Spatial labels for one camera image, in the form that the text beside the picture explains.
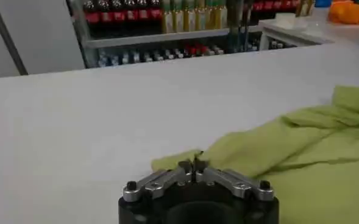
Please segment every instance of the red bottle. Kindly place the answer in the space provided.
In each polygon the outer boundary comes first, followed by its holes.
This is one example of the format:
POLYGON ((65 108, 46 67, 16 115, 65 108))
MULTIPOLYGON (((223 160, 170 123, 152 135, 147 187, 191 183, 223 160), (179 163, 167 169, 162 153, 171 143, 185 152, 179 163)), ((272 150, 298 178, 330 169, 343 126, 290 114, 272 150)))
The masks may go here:
POLYGON ((151 34, 160 34, 162 33, 162 2, 161 0, 150 0, 149 2, 149 30, 151 34))
POLYGON ((138 10, 135 0, 125 0, 126 27, 128 35, 137 35, 138 33, 138 10))
POLYGON ((262 19, 273 19, 275 17, 272 6, 274 5, 273 0, 265 0, 263 3, 263 18, 262 19))
POLYGON ((83 4, 84 15, 90 28, 91 35, 94 36, 99 29, 99 12, 96 1, 88 0, 83 4))
POLYGON ((272 6, 274 13, 281 12, 282 0, 275 0, 272 6))
POLYGON ((113 12, 109 0, 98 0, 99 18, 101 19, 102 36, 109 35, 113 22, 113 12))
POLYGON ((109 0, 99 0, 98 7, 101 14, 101 23, 110 24, 113 22, 112 6, 109 0))
POLYGON ((292 4, 292 0, 282 0, 281 12, 293 12, 292 4))
POLYGON ((121 0, 112 0, 112 11, 113 11, 113 29, 114 34, 117 37, 125 35, 125 21, 126 21, 126 12, 124 9, 124 4, 121 0))
POLYGON ((252 12, 250 18, 251 26, 258 24, 259 19, 261 19, 262 11, 263 11, 263 1, 254 0, 254 3, 252 4, 252 12))

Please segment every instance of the shelf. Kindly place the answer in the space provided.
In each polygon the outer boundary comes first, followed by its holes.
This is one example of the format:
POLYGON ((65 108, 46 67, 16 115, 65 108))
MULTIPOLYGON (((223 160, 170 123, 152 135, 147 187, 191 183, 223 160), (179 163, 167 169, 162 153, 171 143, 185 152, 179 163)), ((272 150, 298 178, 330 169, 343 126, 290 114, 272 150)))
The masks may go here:
POLYGON ((218 36, 225 36, 228 33, 229 33, 229 29, 202 30, 202 31, 194 31, 194 32, 166 33, 166 34, 146 35, 146 36, 137 36, 137 37, 86 40, 83 42, 83 45, 87 48, 115 47, 115 46, 131 45, 131 44, 154 43, 161 41, 186 40, 186 39, 203 38, 203 37, 218 37, 218 36))

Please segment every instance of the white tabletop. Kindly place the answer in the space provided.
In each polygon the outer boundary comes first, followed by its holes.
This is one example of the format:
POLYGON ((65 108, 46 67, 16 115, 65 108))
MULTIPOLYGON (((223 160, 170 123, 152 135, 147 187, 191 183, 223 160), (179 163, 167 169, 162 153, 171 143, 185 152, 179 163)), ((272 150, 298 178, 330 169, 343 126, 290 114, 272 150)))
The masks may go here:
POLYGON ((327 8, 315 8, 312 16, 295 18, 291 27, 285 27, 275 19, 260 21, 259 25, 319 44, 338 43, 359 48, 359 25, 332 23, 328 21, 328 11, 327 8))
POLYGON ((152 158, 359 85, 334 44, 0 79, 0 223, 113 224, 152 158))

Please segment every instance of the green cloth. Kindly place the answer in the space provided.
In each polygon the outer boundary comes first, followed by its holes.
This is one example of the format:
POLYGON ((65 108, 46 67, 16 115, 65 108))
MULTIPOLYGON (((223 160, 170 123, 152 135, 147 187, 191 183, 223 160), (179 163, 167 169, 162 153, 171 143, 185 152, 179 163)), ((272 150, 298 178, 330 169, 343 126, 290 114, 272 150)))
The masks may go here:
MULTIPOLYGON (((156 159, 152 168, 171 169, 197 152, 156 159)), ((282 224, 359 223, 359 88, 337 86, 331 105, 229 133, 199 158, 269 180, 282 224)))

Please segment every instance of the orange bag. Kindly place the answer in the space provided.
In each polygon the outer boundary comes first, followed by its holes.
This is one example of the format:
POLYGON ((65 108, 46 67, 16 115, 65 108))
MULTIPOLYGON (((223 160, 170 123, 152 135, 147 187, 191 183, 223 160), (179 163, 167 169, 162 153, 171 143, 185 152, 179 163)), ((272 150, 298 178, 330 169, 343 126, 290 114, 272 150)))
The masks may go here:
POLYGON ((359 24, 359 5, 352 1, 333 2, 328 19, 333 23, 359 24))

